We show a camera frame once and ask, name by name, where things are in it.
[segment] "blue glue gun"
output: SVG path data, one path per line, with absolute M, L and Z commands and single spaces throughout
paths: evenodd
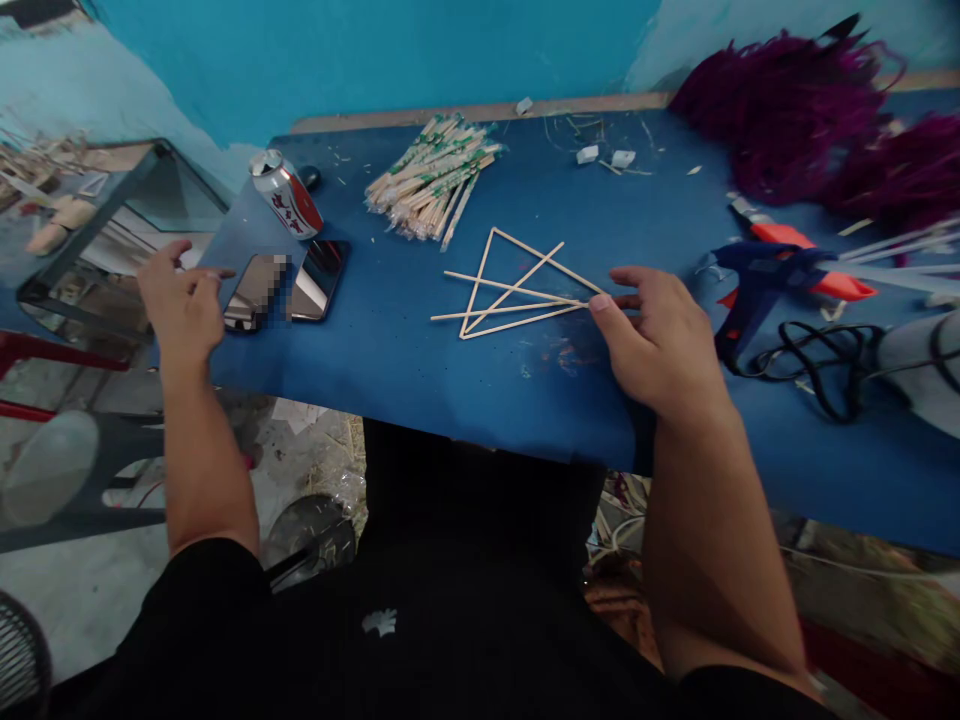
M 740 277 L 737 299 L 717 331 L 717 355 L 736 374 L 737 358 L 750 343 L 780 295 L 791 289 L 809 290 L 826 276 L 817 268 L 836 253 L 779 243 L 737 242 L 713 251 L 717 265 Z

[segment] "metal table frame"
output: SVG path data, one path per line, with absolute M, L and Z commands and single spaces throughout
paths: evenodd
M 88 282 L 93 282 L 106 290 L 123 294 L 127 298 L 134 297 L 131 293 L 122 288 L 118 288 L 113 283 L 106 282 L 98 272 L 80 268 L 76 263 L 81 253 L 96 239 L 100 231 L 113 222 L 113 215 L 121 207 L 125 207 L 142 217 L 139 212 L 127 204 L 127 201 L 132 197 L 140 183 L 143 182 L 161 162 L 174 163 L 217 209 L 226 215 L 229 209 L 228 205 L 217 195 L 213 188 L 200 177 L 196 170 L 190 166 L 190 163 L 176 151 L 173 145 L 163 138 L 156 138 L 146 142 L 153 143 L 153 148 L 148 151 L 140 162 L 137 163 L 136 167 L 130 170 L 120 181 L 120 184 L 98 208 L 97 213 L 90 222 L 78 230 L 71 232 L 63 247 L 56 252 L 50 263 L 27 280 L 27 282 L 17 290 L 18 302 L 62 315 L 69 320 L 90 325 L 103 332 L 118 335 L 134 342 L 149 344 L 153 341 L 152 336 L 147 333 L 141 333 L 110 318 L 89 312 L 77 305 L 70 305 L 51 296 L 51 293 L 63 279 L 64 275 L 66 275 L 67 272 L 74 272 Z M 134 144 L 139 145 L 142 143 L 116 143 L 98 146 L 97 149 L 124 147 Z

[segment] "forearm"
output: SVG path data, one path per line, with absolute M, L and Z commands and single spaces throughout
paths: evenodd
M 743 422 L 728 399 L 706 405 L 658 424 L 643 552 L 654 620 L 802 675 L 796 608 Z M 678 647 L 681 675 L 692 668 Z
M 204 366 L 163 377 L 171 555 L 208 537 L 259 552 L 253 486 Z

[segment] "red and white can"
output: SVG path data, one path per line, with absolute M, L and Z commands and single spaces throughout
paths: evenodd
M 323 218 L 313 198 L 297 177 L 297 169 L 279 150 L 264 150 L 254 155 L 250 160 L 250 174 L 253 186 L 291 235 L 306 240 L 323 230 Z

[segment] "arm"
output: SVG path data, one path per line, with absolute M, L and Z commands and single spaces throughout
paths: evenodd
M 158 252 L 138 275 L 160 344 L 171 556 L 207 538 L 235 540 L 255 556 L 260 526 L 253 487 L 210 385 L 210 353 L 223 339 L 217 299 L 223 271 L 176 272 L 188 240 Z
M 644 584 L 667 674 L 734 665 L 816 697 L 786 571 L 710 321 L 679 279 L 611 277 L 631 295 L 590 307 L 624 391 L 657 413 Z M 642 310 L 627 316 L 623 310 Z

